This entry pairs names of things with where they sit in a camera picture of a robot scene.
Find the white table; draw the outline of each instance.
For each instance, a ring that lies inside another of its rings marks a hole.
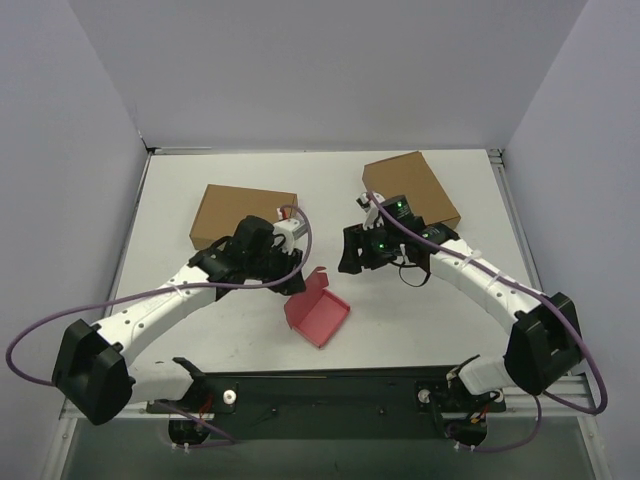
[[[315,266],[326,266],[329,288],[349,302],[352,311],[318,350],[289,329],[283,311],[286,297],[266,290],[232,292],[176,325],[139,360],[184,356],[203,371],[247,371],[446,365],[475,354],[503,354],[507,335],[497,323],[439,279],[410,288],[393,267],[357,276],[338,273],[342,229],[363,219],[355,203],[363,191],[363,165],[400,153],[152,157],[118,297],[157,287],[193,255],[189,230],[205,186],[214,183],[296,192],[314,233],[305,276]],[[423,153],[462,216],[460,235],[498,268],[528,283],[486,152]]]

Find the red open box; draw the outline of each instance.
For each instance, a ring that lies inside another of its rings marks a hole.
[[[323,347],[344,322],[351,306],[327,290],[325,267],[317,267],[305,280],[307,290],[284,304],[287,323],[316,347]]]

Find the gray wall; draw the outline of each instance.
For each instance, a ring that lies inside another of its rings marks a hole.
[[[145,160],[64,0],[0,7],[0,346],[47,313],[104,299]],[[17,355],[48,377],[65,321]],[[38,478],[62,396],[0,367],[2,478]]]
[[[585,0],[70,0],[150,146],[504,147]]]
[[[611,393],[614,474],[638,478],[640,3],[590,0],[506,150],[547,290],[576,301]]]

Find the brown cardboard box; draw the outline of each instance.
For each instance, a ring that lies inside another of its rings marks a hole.
[[[412,152],[365,165],[362,181],[367,190],[385,198],[406,195],[411,210],[424,222],[442,222],[455,228],[460,214],[429,168],[422,153]]]
[[[220,237],[233,235],[238,222],[247,215],[277,222],[277,209],[285,204],[297,205],[298,196],[295,193],[207,185],[189,237],[196,250],[205,249]]]

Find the bolt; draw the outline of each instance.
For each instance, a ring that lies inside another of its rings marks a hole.
[[[423,388],[418,392],[418,401],[420,403],[429,403],[430,396],[431,396],[431,392],[426,388]]]
[[[233,405],[234,403],[236,403],[236,398],[236,392],[234,392],[233,390],[226,390],[222,394],[222,400],[226,405]]]

